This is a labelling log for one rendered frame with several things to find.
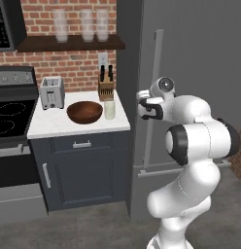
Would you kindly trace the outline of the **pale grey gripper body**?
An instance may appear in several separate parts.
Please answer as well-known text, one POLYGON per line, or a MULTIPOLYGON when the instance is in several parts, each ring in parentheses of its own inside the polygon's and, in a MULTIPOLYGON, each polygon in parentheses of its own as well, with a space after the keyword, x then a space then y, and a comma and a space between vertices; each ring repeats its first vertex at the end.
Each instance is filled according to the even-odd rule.
POLYGON ((138 100, 141 100, 143 98, 150 98, 151 95, 150 95, 150 91, 148 89, 145 89, 145 90, 140 90, 136 93, 136 98, 138 100))

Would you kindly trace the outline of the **glass of lemonade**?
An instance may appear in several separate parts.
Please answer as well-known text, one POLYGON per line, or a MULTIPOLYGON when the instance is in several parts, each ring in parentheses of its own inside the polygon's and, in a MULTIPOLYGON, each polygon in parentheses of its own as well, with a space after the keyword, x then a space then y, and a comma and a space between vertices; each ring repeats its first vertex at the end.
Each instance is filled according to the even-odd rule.
POLYGON ((116 114, 116 105, 114 100, 104 102, 104 115, 107 120, 112 120, 116 114))

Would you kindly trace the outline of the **dark grey fridge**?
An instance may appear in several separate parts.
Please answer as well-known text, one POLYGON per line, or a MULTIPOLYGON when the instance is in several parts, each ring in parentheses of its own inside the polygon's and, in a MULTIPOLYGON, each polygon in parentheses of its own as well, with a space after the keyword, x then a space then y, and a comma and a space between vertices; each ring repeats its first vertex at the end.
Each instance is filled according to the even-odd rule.
MULTIPOLYGON (((117 0, 117 33, 125 49, 117 53, 117 92, 128 117, 129 135, 128 185, 126 205, 130 217, 133 167, 144 166, 148 121, 137 115, 136 93, 139 85, 142 7, 144 0, 117 0)), ((169 123, 154 121, 150 164, 174 162, 165 150, 169 123)))

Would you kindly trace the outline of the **brown wooden bowl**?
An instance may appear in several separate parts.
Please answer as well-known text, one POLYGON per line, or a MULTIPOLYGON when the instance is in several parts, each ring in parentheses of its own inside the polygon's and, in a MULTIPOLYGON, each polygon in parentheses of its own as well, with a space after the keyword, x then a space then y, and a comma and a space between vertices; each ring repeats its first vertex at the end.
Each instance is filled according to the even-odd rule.
POLYGON ((79 101, 71 104, 66 112, 72 122, 87 125, 99 120, 103 108, 100 104, 93 101, 79 101))

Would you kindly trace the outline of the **grey fridge door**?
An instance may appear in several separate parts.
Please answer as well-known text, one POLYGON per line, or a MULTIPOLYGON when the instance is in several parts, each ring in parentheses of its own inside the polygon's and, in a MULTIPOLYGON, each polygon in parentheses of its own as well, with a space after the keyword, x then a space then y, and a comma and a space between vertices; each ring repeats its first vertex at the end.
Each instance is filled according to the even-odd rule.
POLYGON ((177 95, 206 100, 214 118, 241 128, 241 0, 144 0, 138 89, 153 77, 155 32, 160 77, 177 95))

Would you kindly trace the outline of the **grey fridge bottom drawer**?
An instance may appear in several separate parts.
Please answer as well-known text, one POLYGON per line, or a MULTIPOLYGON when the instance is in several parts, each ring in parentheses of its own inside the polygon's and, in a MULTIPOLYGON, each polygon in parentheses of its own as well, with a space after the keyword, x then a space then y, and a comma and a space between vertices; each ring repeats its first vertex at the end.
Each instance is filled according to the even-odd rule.
MULTIPOLYGON (((220 163, 222 160, 214 160, 214 163, 220 163)), ((169 170, 182 168, 176 162, 166 162, 150 164, 147 168, 143 165, 135 165, 133 167, 133 180, 131 191, 131 207, 130 207, 130 220, 131 221, 146 221, 152 220, 153 216, 149 213, 147 208, 147 197, 152 191, 160 189, 167 184, 173 182, 180 173, 143 177, 138 178, 140 170, 145 169, 149 172, 157 170, 169 170)), ((241 187, 241 181, 237 178, 231 167, 219 168, 221 172, 221 181, 216 188, 215 193, 222 188, 229 188, 232 184, 237 184, 241 187)))

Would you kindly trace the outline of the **wooden knife block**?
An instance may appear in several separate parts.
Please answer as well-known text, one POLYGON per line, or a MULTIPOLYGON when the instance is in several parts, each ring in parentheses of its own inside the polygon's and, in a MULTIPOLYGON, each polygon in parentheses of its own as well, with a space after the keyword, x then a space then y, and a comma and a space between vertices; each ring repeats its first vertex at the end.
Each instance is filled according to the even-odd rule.
POLYGON ((105 68, 104 65, 100 68, 98 75, 98 96, 101 101, 114 99, 114 76, 113 66, 109 65, 105 68))

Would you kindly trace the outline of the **dark blue drawer front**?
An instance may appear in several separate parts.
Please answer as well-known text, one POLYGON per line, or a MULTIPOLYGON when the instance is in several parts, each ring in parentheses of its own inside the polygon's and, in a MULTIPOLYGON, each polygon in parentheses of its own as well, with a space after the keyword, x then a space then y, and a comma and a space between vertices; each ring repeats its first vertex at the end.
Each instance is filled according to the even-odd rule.
POLYGON ((97 148, 109 148, 111 138, 108 133, 83 134, 55 137, 52 143, 56 153, 63 153, 76 150, 84 151, 97 148))

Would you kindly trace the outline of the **silver toaster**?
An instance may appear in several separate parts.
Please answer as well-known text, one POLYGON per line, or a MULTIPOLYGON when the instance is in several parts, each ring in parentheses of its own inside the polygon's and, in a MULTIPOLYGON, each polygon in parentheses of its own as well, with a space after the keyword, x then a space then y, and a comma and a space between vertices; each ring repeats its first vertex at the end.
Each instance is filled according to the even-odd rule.
POLYGON ((61 76, 45 77, 40 86, 41 103, 44 110, 64 108, 65 90, 61 76))

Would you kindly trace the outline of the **dark blue base cabinet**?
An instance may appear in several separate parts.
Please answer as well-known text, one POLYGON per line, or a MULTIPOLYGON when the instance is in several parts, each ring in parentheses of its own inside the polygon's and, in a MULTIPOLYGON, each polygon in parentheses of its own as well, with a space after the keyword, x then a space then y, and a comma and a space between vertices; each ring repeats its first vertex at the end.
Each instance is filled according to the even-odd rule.
POLYGON ((50 211, 125 200, 128 132, 30 141, 50 211))

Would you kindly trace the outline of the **dark blue cupboard door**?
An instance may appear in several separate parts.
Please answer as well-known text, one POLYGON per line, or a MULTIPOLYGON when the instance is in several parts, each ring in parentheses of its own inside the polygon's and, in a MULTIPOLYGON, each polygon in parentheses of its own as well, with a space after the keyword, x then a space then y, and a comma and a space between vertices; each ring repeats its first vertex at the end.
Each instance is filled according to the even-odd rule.
POLYGON ((126 150, 36 159, 50 211, 125 200, 126 150), (43 163, 52 187, 47 188, 43 163))

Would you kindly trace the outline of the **black and silver stove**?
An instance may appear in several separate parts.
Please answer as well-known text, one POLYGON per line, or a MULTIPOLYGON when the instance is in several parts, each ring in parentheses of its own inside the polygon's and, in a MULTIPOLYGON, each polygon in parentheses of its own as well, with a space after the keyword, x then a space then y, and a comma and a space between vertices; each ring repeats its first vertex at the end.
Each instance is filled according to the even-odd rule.
MULTIPOLYGON (((0 149, 29 147, 27 131, 37 99, 32 66, 0 66, 0 149)), ((0 158, 0 224, 47 215, 32 154, 0 158)))

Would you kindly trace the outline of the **black microwave oven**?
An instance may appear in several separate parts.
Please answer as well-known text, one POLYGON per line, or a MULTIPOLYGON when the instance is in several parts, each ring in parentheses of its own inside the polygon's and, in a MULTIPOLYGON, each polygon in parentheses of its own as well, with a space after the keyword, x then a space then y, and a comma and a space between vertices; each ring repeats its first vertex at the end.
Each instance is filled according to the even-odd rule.
POLYGON ((20 0, 0 0, 0 53, 14 52, 26 37, 20 0))

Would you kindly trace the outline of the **white wall socket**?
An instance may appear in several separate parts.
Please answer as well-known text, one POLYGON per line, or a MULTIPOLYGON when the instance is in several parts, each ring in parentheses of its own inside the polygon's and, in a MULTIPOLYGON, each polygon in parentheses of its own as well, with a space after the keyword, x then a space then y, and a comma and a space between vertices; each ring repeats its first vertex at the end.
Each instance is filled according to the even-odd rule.
POLYGON ((101 66, 108 68, 108 54, 107 53, 99 53, 98 54, 98 69, 101 69, 101 66))

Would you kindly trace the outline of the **dark wooden wall shelf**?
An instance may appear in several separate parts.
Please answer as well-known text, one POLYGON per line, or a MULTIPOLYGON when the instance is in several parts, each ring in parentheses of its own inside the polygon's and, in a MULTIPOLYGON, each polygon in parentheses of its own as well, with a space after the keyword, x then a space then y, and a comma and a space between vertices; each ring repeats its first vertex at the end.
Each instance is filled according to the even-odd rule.
POLYGON ((58 43, 54 36, 28 36, 17 47, 19 53, 112 51, 124 50, 125 44, 117 34, 111 34, 107 42, 85 42, 81 35, 69 35, 66 43, 58 43))

